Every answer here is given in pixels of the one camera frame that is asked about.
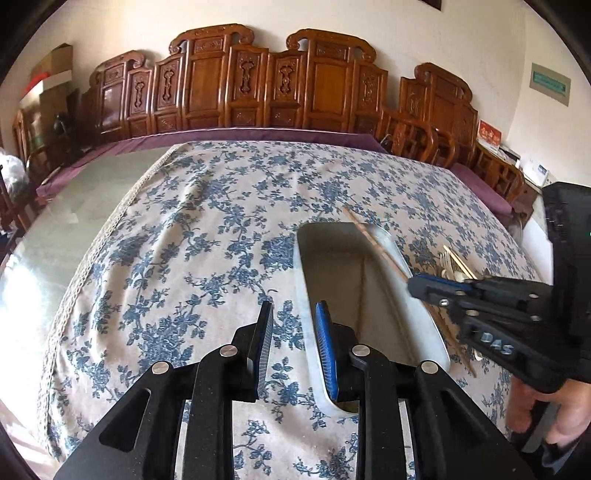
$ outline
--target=red sign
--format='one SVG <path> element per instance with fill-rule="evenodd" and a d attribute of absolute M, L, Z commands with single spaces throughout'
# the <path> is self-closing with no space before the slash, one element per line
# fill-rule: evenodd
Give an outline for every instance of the red sign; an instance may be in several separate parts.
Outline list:
<path fill-rule="evenodd" d="M 501 145 L 501 131 L 490 124 L 480 120 L 478 123 L 478 138 L 490 144 L 494 148 L 499 148 Z"/>

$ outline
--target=wooden furniture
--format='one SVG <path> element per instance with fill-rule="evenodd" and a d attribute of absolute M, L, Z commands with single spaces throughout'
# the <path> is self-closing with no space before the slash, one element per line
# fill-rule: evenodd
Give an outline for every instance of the wooden furniture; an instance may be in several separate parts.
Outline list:
<path fill-rule="evenodd" d="M 253 42 L 244 25 L 217 25 L 181 33 L 151 67 L 135 50 L 101 63 L 83 133 L 93 145 L 210 127 L 375 133 L 388 72 L 365 40 L 305 29 L 280 53 Z"/>
<path fill-rule="evenodd" d="M 433 63 L 418 65 L 414 75 L 414 79 L 400 79 L 398 109 L 451 134 L 457 144 L 457 160 L 464 163 L 476 146 L 478 111 L 470 104 L 470 87 Z"/>
<path fill-rule="evenodd" d="M 31 220 L 25 211 L 27 207 L 37 214 L 35 190 L 32 187 L 27 188 L 12 200 L 4 183 L 2 166 L 0 165 L 0 230 L 8 234 L 7 243 L 0 247 L 0 263 L 12 252 L 17 244 L 17 239 L 22 237 L 31 227 Z"/>
<path fill-rule="evenodd" d="M 435 127 L 440 152 L 447 153 L 448 159 L 453 157 L 450 142 L 455 140 L 457 161 L 512 203 L 523 188 L 523 174 L 477 142 L 478 112 L 470 104 L 472 91 L 467 83 L 433 63 L 418 65 L 414 74 L 414 79 L 401 79 L 399 110 Z"/>
<path fill-rule="evenodd" d="M 542 191 L 538 186 L 525 179 L 521 191 L 512 202 L 513 210 L 519 215 L 521 225 L 525 226 L 534 214 L 534 203 L 541 194 Z"/>
<path fill-rule="evenodd" d="M 523 189 L 524 177 L 521 170 L 497 157 L 478 142 L 476 142 L 474 155 L 464 165 L 474 171 L 508 203 L 512 203 Z"/>
<path fill-rule="evenodd" d="M 17 146 L 17 156 L 25 163 L 29 180 L 35 186 L 41 184 L 56 168 L 71 164 L 80 156 L 75 140 L 76 131 L 73 128 L 66 133 L 56 134 L 44 145 L 31 150 L 22 110 L 18 111 L 12 123 L 12 134 Z"/>
<path fill-rule="evenodd" d="M 427 122 L 383 107 L 376 132 L 382 146 L 398 157 L 434 164 L 437 160 L 437 132 Z"/>

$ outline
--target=human hand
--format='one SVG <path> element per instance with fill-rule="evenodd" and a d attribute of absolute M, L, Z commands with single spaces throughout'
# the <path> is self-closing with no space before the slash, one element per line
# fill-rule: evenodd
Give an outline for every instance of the human hand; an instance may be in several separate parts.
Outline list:
<path fill-rule="evenodd" d="M 536 400 L 560 403 L 556 422 L 546 435 L 546 442 L 563 448 L 581 436 L 591 423 L 591 384 L 567 380 L 555 393 L 543 394 L 517 377 L 511 378 L 507 408 L 507 426 L 524 433 L 531 425 L 531 409 Z"/>

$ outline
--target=white device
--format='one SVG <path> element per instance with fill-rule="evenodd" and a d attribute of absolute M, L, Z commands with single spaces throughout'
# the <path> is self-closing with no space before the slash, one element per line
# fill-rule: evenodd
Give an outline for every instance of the white device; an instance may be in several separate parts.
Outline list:
<path fill-rule="evenodd" d="M 522 159 L 521 170 L 530 181 L 542 188 L 548 178 L 548 170 L 541 164 L 532 159 Z"/>

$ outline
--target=cardboard box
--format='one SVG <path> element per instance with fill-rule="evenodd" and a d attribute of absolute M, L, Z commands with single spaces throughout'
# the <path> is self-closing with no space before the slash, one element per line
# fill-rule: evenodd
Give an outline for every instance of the cardboard box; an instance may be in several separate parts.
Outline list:
<path fill-rule="evenodd" d="M 74 48 L 67 43 L 63 43 L 59 47 L 54 48 L 33 67 L 31 70 L 31 80 L 33 77 L 44 72 L 49 72 L 51 75 L 57 75 L 66 70 L 71 70 L 73 55 Z"/>

